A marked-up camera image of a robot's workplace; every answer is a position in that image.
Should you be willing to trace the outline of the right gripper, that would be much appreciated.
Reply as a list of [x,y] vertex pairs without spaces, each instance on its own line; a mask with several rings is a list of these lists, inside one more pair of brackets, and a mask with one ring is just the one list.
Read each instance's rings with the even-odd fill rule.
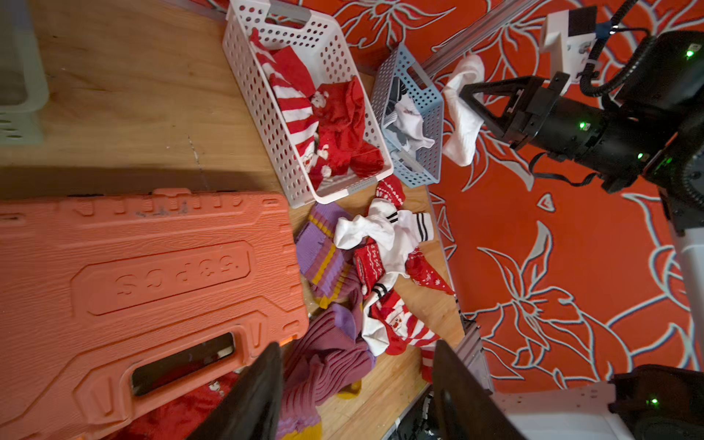
[[477,82],[459,97],[498,140],[531,144],[570,160],[621,190],[644,177],[665,190],[703,187],[703,34],[645,36],[627,64],[601,86],[592,83],[606,41],[597,40],[579,73],[583,95],[601,109],[564,97],[566,73],[550,82],[525,76]]

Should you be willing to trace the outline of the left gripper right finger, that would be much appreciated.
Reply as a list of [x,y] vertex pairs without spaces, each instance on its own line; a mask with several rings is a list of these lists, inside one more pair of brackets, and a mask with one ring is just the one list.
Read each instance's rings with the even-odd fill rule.
[[436,417],[443,439],[522,439],[445,341],[436,343],[433,368]]

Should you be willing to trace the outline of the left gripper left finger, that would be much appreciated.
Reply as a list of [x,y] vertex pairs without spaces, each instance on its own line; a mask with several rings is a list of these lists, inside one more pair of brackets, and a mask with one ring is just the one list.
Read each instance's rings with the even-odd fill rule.
[[191,439],[274,439],[283,391],[282,350],[271,343]]

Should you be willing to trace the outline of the plain white ankle sock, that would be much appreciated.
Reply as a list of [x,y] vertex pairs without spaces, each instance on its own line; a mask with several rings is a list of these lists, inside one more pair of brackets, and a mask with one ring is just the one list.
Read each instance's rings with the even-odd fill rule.
[[483,83],[484,79],[485,67],[480,56],[467,55],[452,71],[442,90],[454,123],[454,131],[443,146],[443,154],[460,167],[473,163],[477,137],[483,124],[483,119],[460,98],[460,92],[465,85]]

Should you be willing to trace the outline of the white black grip sock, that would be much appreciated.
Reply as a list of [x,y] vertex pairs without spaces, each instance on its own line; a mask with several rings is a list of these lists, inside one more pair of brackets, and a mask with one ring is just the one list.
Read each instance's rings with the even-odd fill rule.
[[382,128],[392,146],[407,153],[433,148],[436,141],[425,137],[424,123],[405,84],[399,78],[393,78],[382,121]]

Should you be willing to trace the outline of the red christmas sock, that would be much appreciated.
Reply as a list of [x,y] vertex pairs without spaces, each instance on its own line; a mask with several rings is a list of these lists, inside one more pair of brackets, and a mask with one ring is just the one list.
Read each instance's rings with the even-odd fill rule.
[[349,171],[362,179],[382,171],[381,151],[364,139],[366,106],[359,79],[322,84],[311,103],[319,122],[315,163],[308,172],[314,189]]

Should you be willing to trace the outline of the white sock black stripes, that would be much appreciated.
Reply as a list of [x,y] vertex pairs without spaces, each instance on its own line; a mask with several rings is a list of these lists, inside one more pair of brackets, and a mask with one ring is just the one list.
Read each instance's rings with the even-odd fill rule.
[[382,275],[368,288],[363,305],[368,308],[374,304],[385,304],[392,297],[399,276],[399,272],[387,272]]

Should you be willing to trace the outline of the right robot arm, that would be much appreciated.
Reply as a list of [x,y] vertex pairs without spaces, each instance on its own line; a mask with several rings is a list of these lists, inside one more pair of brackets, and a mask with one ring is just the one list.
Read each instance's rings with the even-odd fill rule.
[[553,392],[643,364],[698,370],[690,304],[658,191],[607,194],[584,167],[488,130],[459,192],[458,287],[499,392]]

